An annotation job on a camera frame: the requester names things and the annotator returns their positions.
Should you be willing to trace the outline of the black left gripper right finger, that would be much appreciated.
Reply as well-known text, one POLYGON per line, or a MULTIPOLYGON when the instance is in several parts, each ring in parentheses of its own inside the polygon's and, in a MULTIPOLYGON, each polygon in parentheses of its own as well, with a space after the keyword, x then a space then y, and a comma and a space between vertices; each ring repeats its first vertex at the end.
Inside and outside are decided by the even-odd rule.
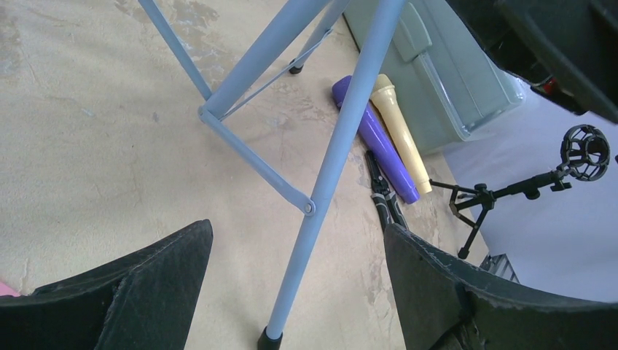
POLYGON ((384 247, 408 349, 615 349, 617 305, 489 273, 390 224, 384 247))

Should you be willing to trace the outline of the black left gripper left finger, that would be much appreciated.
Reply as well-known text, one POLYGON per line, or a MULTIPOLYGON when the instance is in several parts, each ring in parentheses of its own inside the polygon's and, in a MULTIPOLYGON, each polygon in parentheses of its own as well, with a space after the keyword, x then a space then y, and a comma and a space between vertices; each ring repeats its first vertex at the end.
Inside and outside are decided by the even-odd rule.
POLYGON ((200 220, 30 295, 1 298, 3 349, 182 349, 208 265, 200 220))

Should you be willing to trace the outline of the pink sheet music page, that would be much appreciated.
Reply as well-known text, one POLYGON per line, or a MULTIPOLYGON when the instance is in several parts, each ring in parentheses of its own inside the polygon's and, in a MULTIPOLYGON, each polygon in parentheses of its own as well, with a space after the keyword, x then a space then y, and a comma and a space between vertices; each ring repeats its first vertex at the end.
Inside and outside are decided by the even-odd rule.
POLYGON ((20 293, 15 291, 10 286, 5 283, 0 283, 0 296, 11 296, 11 297, 19 297, 20 293))

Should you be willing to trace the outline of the purple microphone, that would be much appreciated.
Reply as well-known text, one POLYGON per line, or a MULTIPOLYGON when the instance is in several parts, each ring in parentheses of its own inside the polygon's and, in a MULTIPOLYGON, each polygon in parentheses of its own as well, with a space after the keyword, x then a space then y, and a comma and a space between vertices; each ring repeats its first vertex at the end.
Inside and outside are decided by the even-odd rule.
POLYGON ((373 152, 382 172, 402 200, 407 204, 419 201, 421 195, 370 102, 364 108, 358 134, 367 145, 367 149, 373 152))

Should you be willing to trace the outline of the light blue music stand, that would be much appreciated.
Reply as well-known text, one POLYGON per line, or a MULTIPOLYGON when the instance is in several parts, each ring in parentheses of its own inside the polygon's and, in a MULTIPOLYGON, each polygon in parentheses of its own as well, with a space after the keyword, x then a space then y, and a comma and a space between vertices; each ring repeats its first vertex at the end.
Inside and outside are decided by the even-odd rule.
POLYGON ((286 320, 359 128, 361 116, 394 35, 404 2, 380 1, 375 10, 367 35, 367 46, 361 51, 356 63, 311 195, 305 195, 290 185, 230 131, 224 125, 224 119, 251 99, 248 89, 311 21, 317 20, 318 25, 309 40, 306 41, 300 54, 290 63, 291 67, 300 67, 329 34, 347 7, 347 2, 286 2, 215 90, 210 89, 203 79, 158 6, 153 1, 142 1, 141 7, 203 97, 204 104, 198 109, 200 120, 304 215, 273 311, 257 341, 258 349, 279 349, 286 320))

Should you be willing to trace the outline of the black shock mount tripod stand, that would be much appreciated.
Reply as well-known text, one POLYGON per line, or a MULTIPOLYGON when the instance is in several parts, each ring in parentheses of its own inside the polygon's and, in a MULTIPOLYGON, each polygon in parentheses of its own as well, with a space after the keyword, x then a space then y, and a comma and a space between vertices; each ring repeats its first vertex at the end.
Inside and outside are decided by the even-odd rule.
POLYGON ((429 184, 451 191, 449 207, 452 214, 472 228, 466 243, 458 251, 465 260, 480 227, 498 199, 523 194, 528 200, 540 197, 540 189, 548 186, 553 192, 572 188, 564 179, 571 176, 581 182, 599 180, 610 163, 610 144, 603 132, 593 125, 581 124, 567 130, 560 145, 561 164, 554 170, 510 184, 500 190, 489 190, 484 183, 473 188, 446 184, 431 179, 429 184))

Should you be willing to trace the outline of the cream microphone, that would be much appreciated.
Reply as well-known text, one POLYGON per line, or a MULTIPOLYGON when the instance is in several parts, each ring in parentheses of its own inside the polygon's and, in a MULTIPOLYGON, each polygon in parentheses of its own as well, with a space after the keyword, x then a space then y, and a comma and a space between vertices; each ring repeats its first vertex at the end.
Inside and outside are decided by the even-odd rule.
POLYGON ((375 80, 370 100, 377 108, 401 161, 421 195, 432 191, 430 178, 397 101, 393 82, 385 74, 375 80))

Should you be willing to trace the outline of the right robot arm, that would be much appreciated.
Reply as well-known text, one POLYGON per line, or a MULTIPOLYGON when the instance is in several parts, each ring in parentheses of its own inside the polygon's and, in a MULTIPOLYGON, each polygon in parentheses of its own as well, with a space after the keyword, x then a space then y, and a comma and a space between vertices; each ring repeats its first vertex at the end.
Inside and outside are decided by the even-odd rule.
POLYGON ((617 123, 616 1, 449 1, 501 70, 576 114, 617 123))

